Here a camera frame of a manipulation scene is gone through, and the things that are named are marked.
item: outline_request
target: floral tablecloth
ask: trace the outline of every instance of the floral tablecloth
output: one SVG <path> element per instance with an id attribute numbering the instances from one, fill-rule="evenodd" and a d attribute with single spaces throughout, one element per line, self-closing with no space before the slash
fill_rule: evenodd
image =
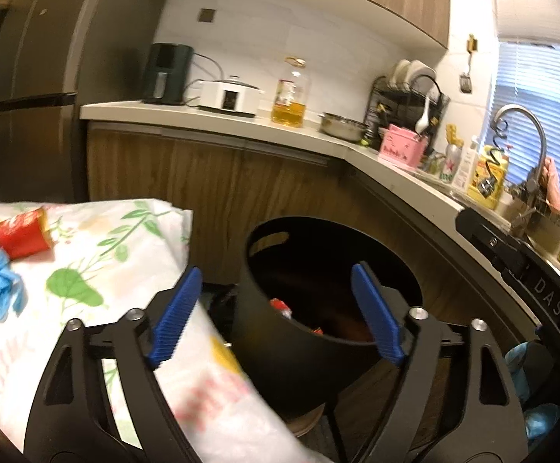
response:
<path id="1" fill-rule="evenodd" d="M 0 204 L 0 221 L 38 204 Z M 155 200 L 45 205 L 51 252 L 12 263 L 27 301 L 0 322 L 0 428 L 23 449 L 38 382 L 66 322 L 117 320 L 172 287 L 185 269 L 192 213 Z M 115 363 L 105 380 L 121 437 L 139 445 Z M 259 397 L 197 305 L 174 357 L 156 377 L 205 463 L 325 459 L 302 447 Z"/>

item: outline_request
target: black dish rack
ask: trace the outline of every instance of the black dish rack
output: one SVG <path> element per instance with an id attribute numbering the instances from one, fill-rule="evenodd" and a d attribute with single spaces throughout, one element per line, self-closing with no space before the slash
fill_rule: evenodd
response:
<path id="1" fill-rule="evenodd" d="M 415 129 L 415 124 L 421 118 L 424 103 L 426 102 L 426 96 L 415 89 L 415 83 L 421 78 L 430 79 L 438 90 L 438 98 L 436 100 L 430 97 L 430 124 L 422 132 L 422 135 L 428 135 L 430 138 L 425 154 L 429 155 L 432 152 L 432 145 L 438 133 L 441 119 L 449 105 L 450 98 L 441 92 L 436 80 L 427 74 L 416 76 L 411 82 L 411 88 L 408 91 L 390 89 L 386 76 L 380 76 L 374 80 L 363 120 L 363 123 L 368 125 L 374 133 L 371 147 L 376 150 L 379 150 L 381 147 L 379 128 L 386 129 L 390 124 L 394 124 L 409 130 Z M 385 107 L 384 110 L 379 109 L 381 105 Z"/>

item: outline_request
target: blue rubber pad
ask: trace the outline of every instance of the blue rubber pad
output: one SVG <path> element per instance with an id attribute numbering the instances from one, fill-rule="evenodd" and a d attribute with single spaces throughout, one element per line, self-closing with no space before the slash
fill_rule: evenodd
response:
<path id="1" fill-rule="evenodd" d="M 179 283 L 177 292 L 153 328 L 153 348 L 147 358 L 154 367 L 173 356 L 189 315 L 203 289 L 203 274 L 193 268 Z"/>
<path id="2" fill-rule="evenodd" d="M 393 317 L 369 275 L 359 264 L 354 265 L 352 269 L 351 289 L 374 336 L 379 354 L 399 367 L 404 360 L 404 352 L 400 346 L 402 327 Z"/>

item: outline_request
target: trash can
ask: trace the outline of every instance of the trash can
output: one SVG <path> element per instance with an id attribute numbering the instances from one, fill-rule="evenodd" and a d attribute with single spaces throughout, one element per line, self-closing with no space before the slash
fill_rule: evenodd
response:
<path id="1" fill-rule="evenodd" d="M 351 291 L 351 269 L 361 261 L 410 306 L 423 304 L 404 261 L 348 226 L 282 217 L 260 224 L 247 239 L 232 351 L 284 419 L 333 399 L 380 358 Z M 270 305 L 273 298 L 288 305 L 291 319 Z"/>

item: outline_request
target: silver bolt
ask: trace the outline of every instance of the silver bolt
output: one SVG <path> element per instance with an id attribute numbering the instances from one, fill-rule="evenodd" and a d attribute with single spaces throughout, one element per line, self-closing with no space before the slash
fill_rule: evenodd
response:
<path id="1" fill-rule="evenodd" d="M 125 314 L 125 318 L 134 321 L 140 320 L 144 315 L 145 312 L 143 312 L 140 308 L 132 308 L 131 310 L 127 311 L 127 313 Z"/>
<path id="2" fill-rule="evenodd" d="M 408 314 L 415 320 L 426 320 L 426 318 L 428 318 L 428 312 L 420 306 L 414 306 L 408 311 Z"/>
<path id="3" fill-rule="evenodd" d="M 488 324 L 486 324 L 480 318 L 476 318 L 475 320 L 473 320 L 470 325 L 472 325 L 473 329 L 475 329 L 476 331 L 485 331 L 488 329 Z"/>
<path id="4" fill-rule="evenodd" d="M 66 330 L 76 331 L 76 330 L 80 329 L 80 327 L 82 325 L 83 325 L 83 323 L 80 320 L 80 318 L 72 318 L 72 320 L 68 320 L 68 323 L 66 324 Z"/>

